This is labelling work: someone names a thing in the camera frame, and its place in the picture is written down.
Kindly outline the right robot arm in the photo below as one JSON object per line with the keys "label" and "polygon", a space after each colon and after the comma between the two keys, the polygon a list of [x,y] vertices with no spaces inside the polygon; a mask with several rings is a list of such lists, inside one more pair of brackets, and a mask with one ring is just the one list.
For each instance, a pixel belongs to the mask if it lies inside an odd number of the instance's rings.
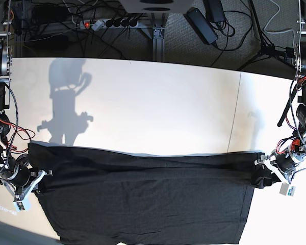
{"label": "right robot arm", "polygon": [[39,182],[52,171],[29,168],[30,160],[25,150],[17,158],[13,141],[19,132],[27,132],[19,122],[10,122],[6,111],[16,98],[10,87],[12,54],[9,45],[10,25],[13,22],[11,1],[0,1],[0,183],[12,195],[18,210],[25,210],[29,195],[36,192]]}

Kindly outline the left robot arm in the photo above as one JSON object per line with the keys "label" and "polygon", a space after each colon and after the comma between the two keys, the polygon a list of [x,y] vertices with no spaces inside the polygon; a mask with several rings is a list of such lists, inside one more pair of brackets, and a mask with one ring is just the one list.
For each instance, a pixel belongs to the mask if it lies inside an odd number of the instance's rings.
{"label": "left robot arm", "polygon": [[277,123],[292,129],[289,137],[280,139],[270,155],[262,155],[255,161],[256,171],[251,176],[251,184],[257,188],[280,182],[283,195],[293,195],[292,181],[302,171],[299,166],[306,160],[306,42],[299,39],[293,48],[278,53],[283,58],[291,58],[296,70],[289,88],[289,98]]}

